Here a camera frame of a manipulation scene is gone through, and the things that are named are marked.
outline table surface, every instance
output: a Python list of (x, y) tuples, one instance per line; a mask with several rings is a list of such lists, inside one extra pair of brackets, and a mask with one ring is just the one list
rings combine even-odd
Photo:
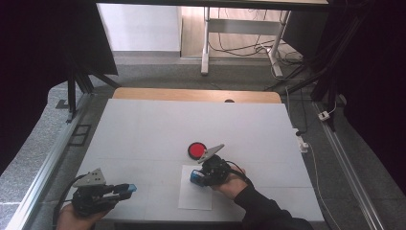
[(236, 103), (281, 103), (281, 97), (275, 92), (125, 87), (116, 89), (113, 99), (222, 103), (226, 100), (233, 100)]
[[(264, 96), (241, 91), (118, 89), (107, 103), (78, 173), (101, 168), (107, 184), (137, 186), (133, 197), (105, 218), (240, 221), (244, 211), (218, 192), (213, 192), (211, 211), (178, 208), (182, 167), (197, 166), (187, 148), (199, 141), (208, 147), (225, 144), (218, 155), (246, 169), (256, 189), (293, 217), (323, 221), (285, 106), (275, 93), (259, 93)], [(202, 95), (208, 96), (206, 102), (201, 102)], [(231, 96), (240, 103), (220, 103)]]

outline red circular object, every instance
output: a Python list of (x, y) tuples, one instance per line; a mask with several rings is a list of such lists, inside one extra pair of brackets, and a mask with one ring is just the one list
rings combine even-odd
[(189, 157), (193, 160), (198, 160), (204, 154), (206, 146), (200, 142), (192, 143), (188, 148)]

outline desk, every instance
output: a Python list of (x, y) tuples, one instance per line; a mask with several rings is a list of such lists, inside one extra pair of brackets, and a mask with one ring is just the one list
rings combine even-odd
[[(298, 0), (291, 1), (303, 4), (327, 5), (327, 0)], [(267, 48), (266, 53), (271, 61), (275, 77), (281, 78), (282, 71), (276, 53), (282, 39), (282, 34), (287, 23), (290, 11), (281, 16), (280, 21), (232, 20), (210, 18), (210, 8), (204, 9), (204, 43), (202, 53), (201, 74), (209, 74), (209, 33), (242, 34), (242, 35), (274, 35), (275, 41), (272, 48)]]
[(271, 92), (120, 88), (78, 174), (101, 168), (107, 184), (138, 187), (109, 220), (241, 221), (244, 211), (218, 192), (210, 211), (178, 208), (182, 167), (197, 166), (187, 155), (196, 141), (225, 144), (218, 155), (245, 168), (261, 193), (293, 217), (323, 221), (285, 106)]

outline floor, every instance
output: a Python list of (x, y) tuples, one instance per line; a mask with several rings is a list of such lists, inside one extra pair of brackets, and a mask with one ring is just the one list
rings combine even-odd
[[(111, 79), (126, 87), (252, 91), (262, 91), (278, 82), (272, 77), (270, 64), (266, 58), (216, 58), (210, 62), (209, 76), (203, 78), (200, 76), (200, 61), (192, 56), (179, 58), (165, 54), (117, 52), (115, 53), (115, 60), (119, 77), (111, 76)], [(284, 73), (289, 73), (294, 68), (295, 66), (290, 65), (282, 66)], [(296, 80), (284, 81), (275, 88), (275, 91), (282, 93), (285, 87), (307, 77), (308, 73), (304, 72)], [(86, 153), (91, 137), (97, 128), (105, 104), (114, 92), (110, 86), (100, 80), (92, 78), (92, 82), (95, 85), (95, 91), (84, 116), (79, 121), (80, 126), (90, 127), (89, 133), (85, 136), (72, 136), (70, 138), (70, 144), (65, 148), (56, 167), (57, 170), (54, 171), (50, 183), (36, 204), (26, 229), (51, 229), (52, 212), (56, 201), (68, 182), (75, 177), (81, 159)], [(282, 100), (290, 111), (292, 126), (299, 130), (306, 130), (303, 138), (314, 150), (304, 154), (303, 158), (322, 212), (331, 229), (371, 229), (365, 221), (363, 212), (359, 208), (353, 191), (322, 129), (321, 122), (317, 118), (313, 103), (309, 99), (311, 89), (312, 85), (304, 88), (302, 93), (298, 91), (289, 95), (289, 98), (282, 97)], [(58, 85), (50, 91), (48, 105), (32, 135), (8, 169), (1, 175), (0, 229), (7, 227), (44, 158), (60, 134), (67, 118), (67, 108), (64, 106), (66, 99), (66, 83)], [(372, 203), (386, 227), (385, 229), (404, 229), (406, 226), (405, 195), (397, 188), (362, 137), (348, 124), (343, 115), (343, 109), (344, 104), (338, 101), (335, 110), (336, 133), (339, 135), (352, 165), (370, 195)], [(315, 222), (312, 225), (315, 229), (328, 229), (323, 222)], [(164, 229), (164, 227), (168, 229), (169, 226), (167, 224), (165, 226), (163, 224), (140, 225), (137, 229)], [(100, 222), (96, 229), (114, 229), (114, 227), (115, 225), (111, 222)], [(125, 229), (125, 226), (116, 227), (117, 229)]]

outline white cable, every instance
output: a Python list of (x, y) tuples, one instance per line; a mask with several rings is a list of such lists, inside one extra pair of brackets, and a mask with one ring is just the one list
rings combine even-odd
[(322, 200), (323, 205), (325, 205), (328, 214), (330, 215), (331, 219), (334, 221), (337, 228), (341, 230), (340, 226), (335, 221), (334, 217), (332, 216), (331, 212), (329, 211), (328, 207), (326, 206), (325, 201), (323, 200), (322, 193), (320, 192), (320, 187), (319, 187), (319, 174), (317, 173), (316, 154), (314, 153), (313, 147), (310, 145), (310, 143), (307, 142), (307, 144), (310, 146), (311, 152), (313, 153), (314, 171), (316, 172), (316, 186), (317, 186), (317, 191), (319, 192), (320, 199)]
[(334, 110), (335, 110), (335, 108), (337, 107), (337, 102), (334, 102), (334, 108), (331, 110), (331, 111), (329, 111), (329, 113), (328, 114), (330, 114), (330, 113), (332, 113), (332, 112), (334, 112)]

